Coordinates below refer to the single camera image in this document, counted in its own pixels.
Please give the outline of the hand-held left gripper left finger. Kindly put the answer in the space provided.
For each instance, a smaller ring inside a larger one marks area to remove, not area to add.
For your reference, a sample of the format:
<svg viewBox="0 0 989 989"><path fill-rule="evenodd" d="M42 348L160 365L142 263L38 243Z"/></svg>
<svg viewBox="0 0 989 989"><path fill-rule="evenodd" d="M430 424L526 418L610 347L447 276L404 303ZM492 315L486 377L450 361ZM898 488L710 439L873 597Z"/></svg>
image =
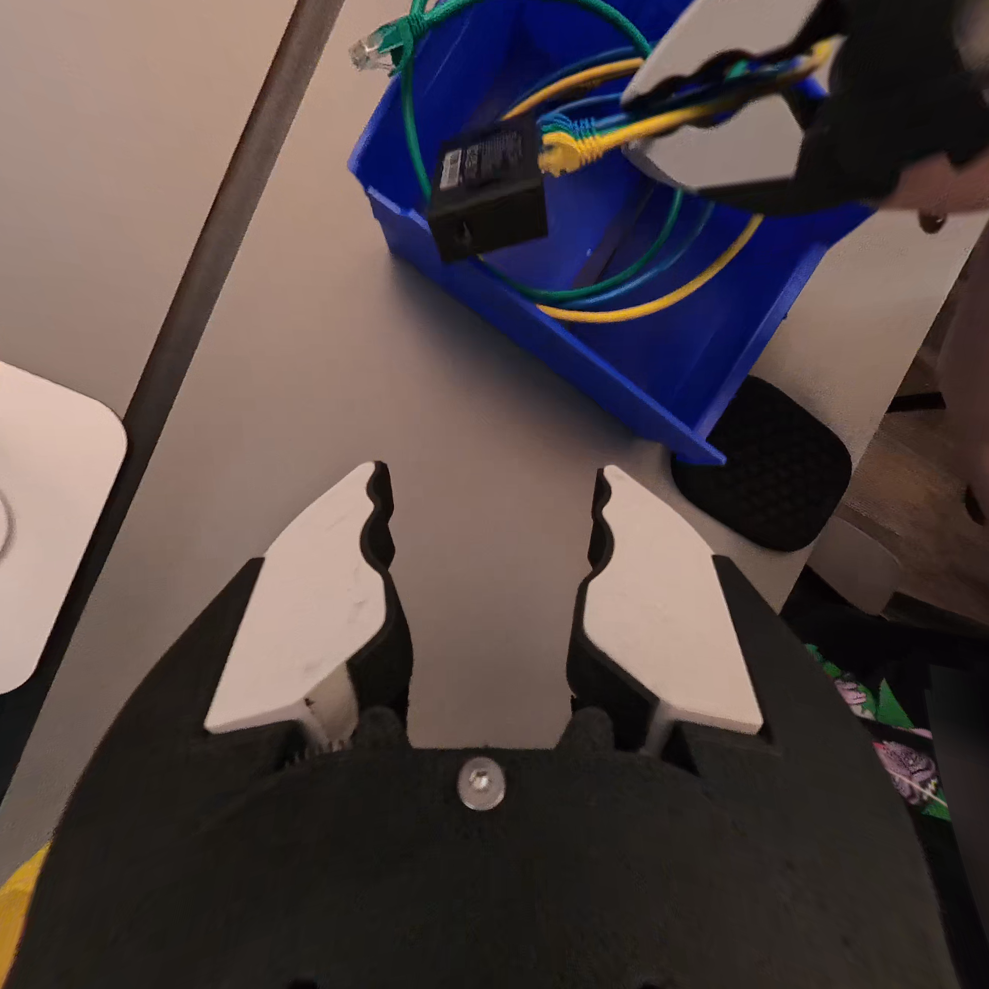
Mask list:
<svg viewBox="0 0 989 989"><path fill-rule="evenodd" d="M388 466L366 462L309 505L266 551L204 728L280 722L351 735L365 710L408 711L413 643L390 575Z"/></svg>

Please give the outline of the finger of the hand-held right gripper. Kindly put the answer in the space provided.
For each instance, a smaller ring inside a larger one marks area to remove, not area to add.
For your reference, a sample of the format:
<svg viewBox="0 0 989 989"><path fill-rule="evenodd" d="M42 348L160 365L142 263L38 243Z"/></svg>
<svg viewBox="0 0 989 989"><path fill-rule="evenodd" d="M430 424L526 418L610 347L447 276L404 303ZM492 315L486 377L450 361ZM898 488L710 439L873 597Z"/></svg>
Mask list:
<svg viewBox="0 0 989 989"><path fill-rule="evenodd" d="M821 94L812 78L843 35L837 1L691 2L625 88L624 109L734 109Z"/></svg>
<svg viewBox="0 0 989 989"><path fill-rule="evenodd" d="M688 123L660 135L626 142L622 153L649 179L751 214L801 216L806 197L791 183L810 103L803 99L760 99L722 122Z"/></svg>

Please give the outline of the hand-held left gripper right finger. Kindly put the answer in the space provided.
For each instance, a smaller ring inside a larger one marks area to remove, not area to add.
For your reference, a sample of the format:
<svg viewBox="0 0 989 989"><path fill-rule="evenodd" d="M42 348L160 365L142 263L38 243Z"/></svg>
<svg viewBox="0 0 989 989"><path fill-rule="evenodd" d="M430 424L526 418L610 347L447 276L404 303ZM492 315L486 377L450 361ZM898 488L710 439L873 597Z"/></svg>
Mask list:
<svg viewBox="0 0 989 989"><path fill-rule="evenodd" d="M678 724L754 737L764 719L705 540L614 465L598 470L566 679L615 738Z"/></svg>

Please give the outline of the blue plastic bin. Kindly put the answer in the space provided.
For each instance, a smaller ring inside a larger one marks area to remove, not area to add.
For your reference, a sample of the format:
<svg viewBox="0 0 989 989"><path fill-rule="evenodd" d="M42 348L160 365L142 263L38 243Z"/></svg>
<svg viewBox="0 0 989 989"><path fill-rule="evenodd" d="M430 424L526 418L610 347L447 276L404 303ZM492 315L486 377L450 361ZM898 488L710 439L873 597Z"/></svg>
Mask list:
<svg viewBox="0 0 989 989"><path fill-rule="evenodd" d="M440 260L420 174L441 145L561 77L635 56L587 9L479 2L434 27L377 106L349 169L392 254L588 395L637 435L721 464L714 424L827 251L871 212L858 204L766 218L674 192L615 150L545 184L549 234Z"/></svg>

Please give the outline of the black network switch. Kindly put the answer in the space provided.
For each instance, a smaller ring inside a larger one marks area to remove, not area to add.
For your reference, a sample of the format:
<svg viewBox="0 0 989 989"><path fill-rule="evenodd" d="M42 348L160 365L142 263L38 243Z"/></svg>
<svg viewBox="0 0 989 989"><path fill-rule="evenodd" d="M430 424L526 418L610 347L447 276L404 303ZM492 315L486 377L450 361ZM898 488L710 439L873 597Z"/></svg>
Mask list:
<svg viewBox="0 0 989 989"><path fill-rule="evenodd" d="M427 224L445 264L549 234L542 132L522 115L457 134L439 150Z"/></svg>

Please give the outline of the person's right hand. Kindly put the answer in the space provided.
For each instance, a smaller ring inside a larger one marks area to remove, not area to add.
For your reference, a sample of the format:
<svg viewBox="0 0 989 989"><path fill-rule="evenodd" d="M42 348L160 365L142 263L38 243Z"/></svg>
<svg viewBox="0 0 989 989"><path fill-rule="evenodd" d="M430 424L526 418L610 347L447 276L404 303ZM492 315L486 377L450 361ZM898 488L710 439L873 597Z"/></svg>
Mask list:
<svg viewBox="0 0 989 989"><path fill-rule="evenodd" d="M872 203L877 210L915 214L921 230L937 233L953 215L988 209L988 150L956 166L935 155L902 170L892 192Z"/></svg>

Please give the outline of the white rounded plate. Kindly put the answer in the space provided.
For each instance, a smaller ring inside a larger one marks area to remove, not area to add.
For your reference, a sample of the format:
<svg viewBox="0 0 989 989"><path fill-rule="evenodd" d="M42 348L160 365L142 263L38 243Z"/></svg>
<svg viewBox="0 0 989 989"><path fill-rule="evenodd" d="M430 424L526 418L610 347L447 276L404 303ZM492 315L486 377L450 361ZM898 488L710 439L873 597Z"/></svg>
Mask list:
<svg viewBox="0 0 989 989"><path fill-rule="evenodd" d="M128 451L108 407L1 364L1 693L39 666Z"/></svg>

